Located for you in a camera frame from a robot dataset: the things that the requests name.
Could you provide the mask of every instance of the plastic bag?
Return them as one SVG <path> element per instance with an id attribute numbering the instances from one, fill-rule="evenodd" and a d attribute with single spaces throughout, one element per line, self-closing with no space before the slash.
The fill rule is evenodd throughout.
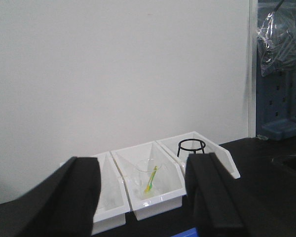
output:
<path id="1" fill-rule="evenodd" d="M 263 77 L 273 72 L 296 72 L 295 17 L 296 3 L 258 4 L 258 51 Z"/>

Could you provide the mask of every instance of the white plastic tray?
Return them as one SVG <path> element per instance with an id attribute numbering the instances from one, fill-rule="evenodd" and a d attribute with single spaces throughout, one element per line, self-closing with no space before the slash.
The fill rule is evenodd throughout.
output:
<path id="1" fill-rule="evenodd" d="M 125 225 L 125 213 L 130 211 L 123 178 L 117 170 L 109 152 L 93 157 L 98 158 L 101 170 L 101 194 L 93 217 L 92 234 Z"/>
<path id="2" fill-rule="evenodd" d="M 180 167 L 156 142 L 115 150 L 111 153 L 125 180 L 131 209 L 137 220 L 182 205 L 182 196 L 186 192 Z M 153 187 L 158 186 L 159 190 L 150 196 L 143 195 L 134 181 L 136 164 L 147 159 L 155 159 L 162 163 L 153 180 Z"/>
<path id="3" fill-rule="evenodd" d="M 179 142 L 189 138 L 200 139 L 204 141 L 206 144 L 204 152 L 205 153 L 214 152 L 217 158 L 223 164 L 223 166 L 229 171 L 229 173 L 235 179 L 240 178 L 239 171 L 232 159 L 230 152 L 195 131 L 170 137 L 170 138 L 157 140 L 157 143 L 180 165 L 182 173 L 185 175 L 186 160 L 189 153 L 192 153 L 192 152 L 188 152 L 181 149 L 179 157 L 177 157 L 177 153 L 178 153 Z M 184 143 L 184 147 L 187 149 L 195 149 L 198 146 L 199 146 L 199 142 Z"/>

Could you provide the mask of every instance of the black metal ring stand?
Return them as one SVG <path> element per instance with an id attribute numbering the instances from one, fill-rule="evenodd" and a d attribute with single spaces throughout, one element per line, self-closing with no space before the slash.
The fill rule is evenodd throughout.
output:
<path id="1" fill-rule="evenodd" d="M 196 149 L 188 149 L 188 148 L 184 148 L 182 147 L 182 143 L 183 142 L 187 142 L 187 141 L 197 141 L 200 143 L 200 147 L 199 148 L 196 148 Z M 202 140 L 199 140 L 199 139 L 195 139 L 195 138 L 189 138 L 189 139 L 184 139 L 182 141 L 179 142 L 179 148 L 178 148 L 178 154 L 177 154 L 177 157 L 179 157 L 179 154 L 180 154 L 180 150 L 185 150 L 185 151 L 188 151 L 188 152 L 194 152 L 194 154 L 196 154 L 197 151 L 199 150 L 202 150 L 203 154 L 205 153 L 204 152 L 204 148 L 206 147 L 206 144 L 204 141 Z"/>

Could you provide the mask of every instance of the blue pegboard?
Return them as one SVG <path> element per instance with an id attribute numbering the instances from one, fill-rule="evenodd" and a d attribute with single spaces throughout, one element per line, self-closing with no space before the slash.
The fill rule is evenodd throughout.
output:
<path id="1" fill-rule="evenodd" d="M 262 77 L 259 64 L 258 57 L 257 135 L 272 140 L 296 136 L 296 73 L 273 73 Z"/>

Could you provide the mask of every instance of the black table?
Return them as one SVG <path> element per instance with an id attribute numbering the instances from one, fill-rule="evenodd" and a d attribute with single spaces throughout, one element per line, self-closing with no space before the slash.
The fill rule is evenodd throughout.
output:
<path id="1" fill-rule="evenodd" d="M 296 137 L 283 141 L 244 138 L 221 146 L 230 151 L 241 174 L 241 184 L 249 195 L 296 236 L 296 174 L 272 162 L 283 156 L 296 155 Z M 264 228 L 268 228 L 268 221 L 272 218 L 265 220 Z M 130 212 L 126 214 L 126 225 L 94 236 L 170 237 L 194 226 L 188 200 L 184 197 L 181 208 L 142 221 L 137 221 Z"/>

